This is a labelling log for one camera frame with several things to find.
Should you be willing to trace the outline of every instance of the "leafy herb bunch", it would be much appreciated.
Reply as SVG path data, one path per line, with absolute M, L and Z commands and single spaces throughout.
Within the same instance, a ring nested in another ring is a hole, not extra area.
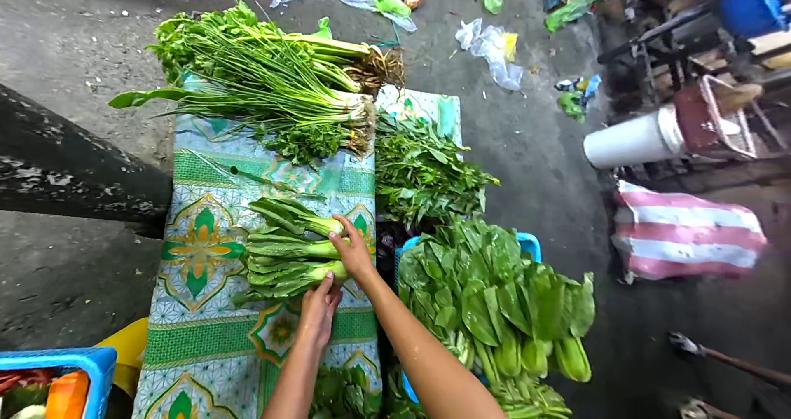
M 382 112 L 377 123 L 377 207 L 389 220 L 411 226 L 424 217 L 450 222 L 452 214 L 486 209 L 484 187 L 500 181 L 460 158 L 459 147 L 433 121 L 396 120 Z

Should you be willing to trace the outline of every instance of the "blue plastic basket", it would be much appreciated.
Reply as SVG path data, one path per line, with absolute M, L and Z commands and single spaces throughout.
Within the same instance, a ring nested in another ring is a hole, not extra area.
M 398 266 L 401 261 L 401 255 L 403 252 L 410 247 L 418 244 L 420 241 L 420 237 L 412 237 L 411 239 L 407 240 L 407 242 L 403 243 L 403 246 L 395 250 L 395 281 L 398 281 Z M 541 262 L 541 243 L 539 243 L 539 239 L 534 234 L 528 234 L 527 232 L 517 232 L 517 241 L 519 242 L 519 246 L 521 246 L 523 251 L 529 252 L 533 256 L 534 262 Z M 414 403 L 419 403 L 418 396 L 412 390 L 412 386 L 409 384 L 409 379 L 407 379 L 407 374 L 401 371 L 401 381 L 403 385 L 403 390 L 407 393 L 410 400 Z
M 789 28 L 781 0 L 719 0 L 717 14 L 732 34 L 758 37 Z
M 64 373 L 81 369 L 88 374 L 90 386 L 83 419 L 103 419 L 115 370 L 115 348 L 64 348 L 0 353 L 0 370 L 62 368 Z

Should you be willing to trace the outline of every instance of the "striped sack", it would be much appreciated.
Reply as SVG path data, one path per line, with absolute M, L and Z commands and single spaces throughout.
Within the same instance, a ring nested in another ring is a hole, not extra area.
M 743 276 L 766 245 L 758 218 L 737 204 L 685 193 L 657 193 L 618 182 L 612 242 L 635 276 Z

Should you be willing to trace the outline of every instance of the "orange vegetable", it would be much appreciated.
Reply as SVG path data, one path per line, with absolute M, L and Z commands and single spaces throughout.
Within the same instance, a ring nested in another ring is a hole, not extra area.
M 46 419 L 82 419 L 88 384 L 88 375 L 82 370 L 55 379 L 47 395 Z

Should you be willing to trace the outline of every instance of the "leafy green vegetable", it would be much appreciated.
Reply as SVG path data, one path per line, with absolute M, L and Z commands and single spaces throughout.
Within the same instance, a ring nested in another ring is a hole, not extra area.
M 384 398 L 384 415 L 388 419 L 428 419 L 422 406 L 407 396 L 401 381 L 401 365 L 393 365 L 388 371 L 390 395 Z
M 452 214 L 486 209 L 484 187 L 500 181 L 460 159 L 458 147 L 433 121 L 399 121 L 381 113 L 377 123 L 377 207 L 388 220 L 418 224 L 424 217 L 445 222 Z
M 338 281 L 349 278 L 331 242 L 302 236 L 305 231 L 341 232 L 340 222 L 320 218 L 294 200 L 261 198 L 248 207 L 264 215 L 267 224 L 248 235 L 243 260 L 250 288 L 232 297 L 234 305 L 303 293 L 328 272 Z
M 580 337 L 595 317 L 592 273 L 571 280 L 532 262 L 514 230 L 452 218 L 402 254 L 401 300 L 467 368 L 479 362 L 509 417 L 568 417 L 562 397 L 538 378 L 554 353 L 566 377 L 590 379 Z
M 369 149 L 372 98 L 335 64 L 351 67 L 381 52 L 365 45 L 323 37 L 285 34 L 273 22 L 259 22 L 244 3 L 192 20 L 178 13 L 155 31 L 157 54 L 174 87 L 131 91 L 109 102 L 115 108 L 142 105 L 152 98 L 178 101 L 175 110 L 238 121 L 233 130 L 252 136 L 295 164 L 313 163 L 339 148 L 358 154 Z M 209 83 L 183 90 L 187 72 Z
M 373 419 L 382 407 L 381 393 L 369 391 L 368 376 L 360 365 L 331 368 L 322 365 L 310 404 L 311 419 Z

